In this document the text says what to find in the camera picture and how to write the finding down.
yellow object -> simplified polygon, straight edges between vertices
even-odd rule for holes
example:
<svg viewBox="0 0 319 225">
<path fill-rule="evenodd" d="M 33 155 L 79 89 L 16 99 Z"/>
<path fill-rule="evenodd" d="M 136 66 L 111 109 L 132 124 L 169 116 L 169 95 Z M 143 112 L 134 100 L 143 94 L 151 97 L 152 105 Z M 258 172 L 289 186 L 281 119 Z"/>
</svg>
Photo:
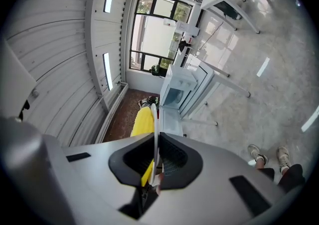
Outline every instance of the yellow object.
<svg viewBox="0 0 319 225">
<path fill-rule="evenodd" d="M 141 135 L 144 133 L 154 133 L 154 118 L 150 108 L 142 108 L 134 122 L 133 130 L 131 136 Z M 154 159 L 149 164 L 149 167 L 145 171 L 144 175 L 141 178 L 142 187 L 145 186 L 148 178 L 150 177 L 153 169 Z"/>
<path fill-rule="evenodd" d="M 142 108 L 135 118 L 131 136 L 154 133 L 154 118 L 150 108 Z"/>
</svg>

brown floor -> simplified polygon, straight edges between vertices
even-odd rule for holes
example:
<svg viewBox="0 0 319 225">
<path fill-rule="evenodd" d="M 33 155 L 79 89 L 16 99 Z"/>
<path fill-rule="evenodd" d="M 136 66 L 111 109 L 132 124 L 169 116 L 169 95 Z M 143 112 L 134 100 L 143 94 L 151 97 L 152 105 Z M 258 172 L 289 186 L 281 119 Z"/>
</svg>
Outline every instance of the brown floor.
<svg viewBox="0 0 319 225">
<path fill-rule="evenodd" d="M 157 94 L 128 89 L 116 111 L 111 126 L 106 132 L 103 142 L 129 137 L 134 126 L 135 117 L 140 110 L 138 101 L 149 96 L 159 97 Z"/>
</svg>

glossy floor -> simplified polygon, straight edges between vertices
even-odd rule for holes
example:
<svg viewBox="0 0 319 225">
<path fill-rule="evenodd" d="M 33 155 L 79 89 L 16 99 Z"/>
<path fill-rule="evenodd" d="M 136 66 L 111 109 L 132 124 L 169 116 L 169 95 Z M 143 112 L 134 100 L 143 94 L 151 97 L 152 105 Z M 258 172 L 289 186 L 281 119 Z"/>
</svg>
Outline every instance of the glossy floor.
<svg viewBox="0 0 319 225">
<path fill-rule="evenodd" d="M 276 149 L 284 145 L 292 163 L 300 163 L 307 175 L 316 156 L 319 129 L 317 119 L 305 132 L 301 130 L 319 105 L 318 37 L 312 22 L 299 0 L 235 1 L 260 34 L 244 19 L 231 20 L 238 27 L 233 31 L 205 12 L 194 48 L 199 49 L 198 58 L 230 73 L 230 79 L 250 91 L 251 97 L 220 85 L 194 116 L 216 120 L 219 126 L 184 123 L 184 133 L 247 161 L 251 160 L 247 146 L 259 146 L 270 158 L 268 167 L 275 169 L 276 182 L 280 178 Z M 268 65 L 258 77 L 267 58 Z"/>
</svg>

sneaker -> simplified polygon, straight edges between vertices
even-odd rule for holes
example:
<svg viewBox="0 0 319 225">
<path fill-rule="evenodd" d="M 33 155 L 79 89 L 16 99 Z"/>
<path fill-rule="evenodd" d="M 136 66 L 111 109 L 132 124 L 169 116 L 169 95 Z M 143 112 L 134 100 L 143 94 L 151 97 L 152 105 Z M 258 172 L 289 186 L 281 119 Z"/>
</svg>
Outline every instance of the sneaker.
<svg viewBox="0 0 319 225">
<path fill-rule="evenodd" d="M 263 159 L 264 165 L 266 165 L 266 163 L 268 162 L 268 158 L 265 155 L 261 155 L 259 148 L 254 144 L 248 145 L 248 152 L 250 156 L 254 158 L 254 160 L 257 161 L 258 159 Z"/>
<path fill-rule="evenodd" d="M 280 173 L 282 173 L 285 168 L 290 168 L 291 164 L 287 148 L 283 146 L 279 147 L 277 149 L 277 158 L 279 161 Z"/>
</svg>

cable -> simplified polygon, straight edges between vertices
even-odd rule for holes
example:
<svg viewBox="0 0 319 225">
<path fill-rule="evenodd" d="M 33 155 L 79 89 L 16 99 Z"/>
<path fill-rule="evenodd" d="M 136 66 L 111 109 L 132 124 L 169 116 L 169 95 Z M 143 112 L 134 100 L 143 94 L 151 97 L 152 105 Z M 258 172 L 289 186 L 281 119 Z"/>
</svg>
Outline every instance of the cable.
<svg viewBox="0 0 319 225">
<path fill-rule="evenodd" d="M 208 40 L 202 45 L 202 47 L 199 48 L 199 49 L 196 51 L 196 53 L 203 48 L 203 46 L 209 41 L 209 39 L 213 36 L 213 34 L 215 34 L 215 32 L 219 29 L 219 27 L 220 27 L 221 25 L 223 25 L 223 23 L 224 23 L 224 22 L 222 22 L 222 23 L 217 27 L 217 29 L 215 29 L 214 33 L 212 33 L 212 35 L 211 35 L 211 36 L 208 38 Z"/>
</svg>

